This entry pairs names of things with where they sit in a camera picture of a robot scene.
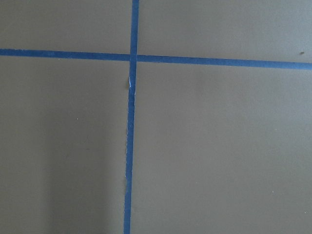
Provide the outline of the vertical blue tape strip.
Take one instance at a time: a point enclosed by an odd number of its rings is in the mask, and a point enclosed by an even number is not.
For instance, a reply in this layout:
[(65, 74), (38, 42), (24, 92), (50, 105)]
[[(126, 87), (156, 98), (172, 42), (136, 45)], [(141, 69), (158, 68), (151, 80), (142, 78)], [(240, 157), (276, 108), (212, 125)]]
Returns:
[(126, 140), (126, 161), (125, 161), (126, 190), (124, 196), (124, 225), (123, 225), (123, 232), (125, 234), (129, 234), (131, 232), (138, 19), (139, 19), (139, 1), (134, 0), (132, 1), (131, 38), (130, 38), (130, 55), (129, 55), (129, 92), (128, 92), (127, 140)]

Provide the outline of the horizontal blue tape strip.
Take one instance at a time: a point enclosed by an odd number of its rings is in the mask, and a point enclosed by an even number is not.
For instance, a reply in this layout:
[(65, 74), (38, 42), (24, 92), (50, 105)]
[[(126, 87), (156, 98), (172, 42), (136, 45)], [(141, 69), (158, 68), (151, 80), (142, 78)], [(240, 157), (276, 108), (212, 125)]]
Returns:
[[(129, 54), (68, 52), (68, 51), (50, 51), (50, 50), (26, 50), (26, 49), (2, 49), (2, 48), (0, 50), (0, 54), (2, 56), (16, 56), (16, 57), (89, 59), (89, 60), (112, 60), (112, 61), (130, 61), (130, 58), (131, 58)], [(174, 63), (174, 64), (278, 68), (278, 69), (295, 69), (295, 70), (311, 70), (312, 69), (311, 63), (248, 60), (248, 59), (193, 58), (193, 57), (175, 57), (175, 56), (137, 55), (136, 60), (138, 62)]]

